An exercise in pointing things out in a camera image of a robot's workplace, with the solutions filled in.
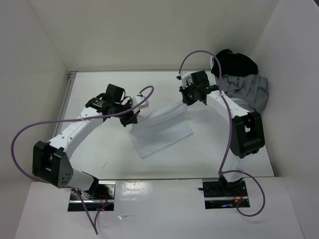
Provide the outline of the white skirt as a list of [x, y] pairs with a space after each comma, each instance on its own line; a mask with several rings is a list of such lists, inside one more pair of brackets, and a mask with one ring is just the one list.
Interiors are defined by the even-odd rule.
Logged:
[[186, 113], [187, 105], [178, 102], [138, 119], [129, 134], [140, 158], [150, 157], [193, 135], [185, 119]]

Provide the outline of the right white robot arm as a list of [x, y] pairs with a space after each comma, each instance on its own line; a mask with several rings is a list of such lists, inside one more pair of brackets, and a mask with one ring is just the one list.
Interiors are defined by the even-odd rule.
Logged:
[[191, 106], [202, 102], [214, 109], [230, 126], [217, 186], [222, 195], [229, 196], [239, 188], [249, 156], [258, 153], [265, 145], [261, 115], [242, 108], [227, 97], [218, 85], [210, 84], [205, 71], [181, 72], [177, 79], [181, 81], [179, 91], [183, 103]]

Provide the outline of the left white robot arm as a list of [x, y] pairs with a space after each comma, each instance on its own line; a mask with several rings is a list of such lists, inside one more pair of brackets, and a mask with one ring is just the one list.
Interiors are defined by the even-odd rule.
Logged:
[[141, 94], [124, 97], [125, 90], [109, 84], [104, 93], [90, 99], [78, 117], [59, 135], [48, 142], [38, 141], [33, 147], [32, 173], [57, 188], [81, 190], [88, 199], [104, 191], [98, 178], [72, 168], [70, 158], [82, 141], [104, 121], [104, 115], [116, 114], [123, 126], [137, 123], [139, 108], [131, 110], [143, 100]]

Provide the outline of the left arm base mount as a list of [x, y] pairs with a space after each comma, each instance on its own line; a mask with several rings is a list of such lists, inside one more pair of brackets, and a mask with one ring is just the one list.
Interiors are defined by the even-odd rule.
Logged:
[[[99, 182], [101, 191], [95, 196], [89, 195], [84, 191], [79, 191], [79, 194], [89, 212], [101, 211], [113, 211], [114, 210], [114, 199], [115, 199], [115, 181], [102, 180]], [[70, 193], [68, 210], [69, 212], [83, 212], [84, 207], [80, 200], [80, 197], [75, 193]]]

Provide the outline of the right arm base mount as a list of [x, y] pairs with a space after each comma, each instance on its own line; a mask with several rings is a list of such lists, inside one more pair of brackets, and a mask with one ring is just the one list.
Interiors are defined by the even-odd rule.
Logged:
[[249, 208], [249, 197], [245, 181], [241, 181], [238, 186], [223, 191], [217, 179], [204, 180], [202, 186], [198, 188], [203, 193], [205, 209], [231, 209]]

